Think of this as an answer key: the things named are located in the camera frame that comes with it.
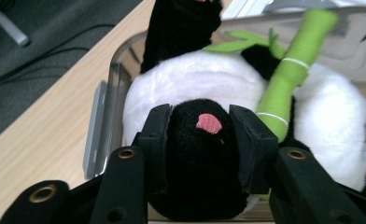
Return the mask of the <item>panda plush toy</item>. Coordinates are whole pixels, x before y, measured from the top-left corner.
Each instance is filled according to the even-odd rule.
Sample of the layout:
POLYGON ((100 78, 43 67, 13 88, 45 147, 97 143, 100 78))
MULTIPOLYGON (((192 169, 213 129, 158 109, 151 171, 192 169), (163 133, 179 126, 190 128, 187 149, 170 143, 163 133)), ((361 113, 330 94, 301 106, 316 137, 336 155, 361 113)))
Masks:
POLYGON ((220 0, 156 0, 141 71, 123 109, 132 144, 152 107, 168 104, 167 192, 148 196, 173 221, 238 217, 271 194, 248 194, 239 180, 230 105, 273 125, 278 147, 313 155, 331 180, 366 190, 366 98, 343 75, 317 62, 336 15, 304 13, 287 47, 276 34, 233 31, 213 43, 220 0))

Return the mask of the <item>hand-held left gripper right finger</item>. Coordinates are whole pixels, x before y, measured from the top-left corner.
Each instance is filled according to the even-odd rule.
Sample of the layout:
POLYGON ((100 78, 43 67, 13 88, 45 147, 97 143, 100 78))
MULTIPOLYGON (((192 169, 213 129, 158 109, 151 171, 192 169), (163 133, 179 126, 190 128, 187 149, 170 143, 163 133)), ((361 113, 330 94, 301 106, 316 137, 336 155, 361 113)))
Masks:
POLYGON ((278 138, 250 109, 230 105, 229 115, 239 151, 239 180, 248 194, 267 194, 267 166, 278 146, 278 138))

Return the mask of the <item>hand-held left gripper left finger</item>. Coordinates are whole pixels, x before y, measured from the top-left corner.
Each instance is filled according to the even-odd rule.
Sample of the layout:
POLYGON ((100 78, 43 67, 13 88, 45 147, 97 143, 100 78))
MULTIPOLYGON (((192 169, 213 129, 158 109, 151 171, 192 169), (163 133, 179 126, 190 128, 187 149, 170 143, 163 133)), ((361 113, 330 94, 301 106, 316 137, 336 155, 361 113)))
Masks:
POLYGON ((138 136, 138 145, 145 154, 146 193, 164 194, 167 189, 166 142, 167 129, 172 114, 168 104, 153 107, 138 136))

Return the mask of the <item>clear grey storage box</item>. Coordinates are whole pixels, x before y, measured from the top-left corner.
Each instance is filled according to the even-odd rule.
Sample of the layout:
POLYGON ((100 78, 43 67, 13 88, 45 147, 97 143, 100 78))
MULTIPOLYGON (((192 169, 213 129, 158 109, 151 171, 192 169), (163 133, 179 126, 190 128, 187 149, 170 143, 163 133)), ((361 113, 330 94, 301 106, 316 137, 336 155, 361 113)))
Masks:
MULTIPOLYGON (((96 199, 89 224, 147 224, 145 154, 137 133, 123 143, 123 109, 130 73, 113 68, 98 88, 105 104, 103 119, 91 119, 89 137, 99 147, 86 150, 85 174, 94 182, 96 199)), ((366 224, 366 196, 334 183, 315 157, 298 147, 278 147, 266 173, 270 206, 276 224, 366 224)))

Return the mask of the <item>white metal stand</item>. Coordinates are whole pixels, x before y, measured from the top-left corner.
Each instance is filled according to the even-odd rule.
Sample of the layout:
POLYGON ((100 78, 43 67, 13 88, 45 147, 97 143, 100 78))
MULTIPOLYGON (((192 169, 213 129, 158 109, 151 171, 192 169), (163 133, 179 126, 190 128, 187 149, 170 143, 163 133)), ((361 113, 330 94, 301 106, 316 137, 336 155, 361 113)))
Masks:
POLYGON ((0 27, 7 35, 20 47, 30 44, 30 38, 14 22, 12 22, 3 12, 0 11, 0 27))

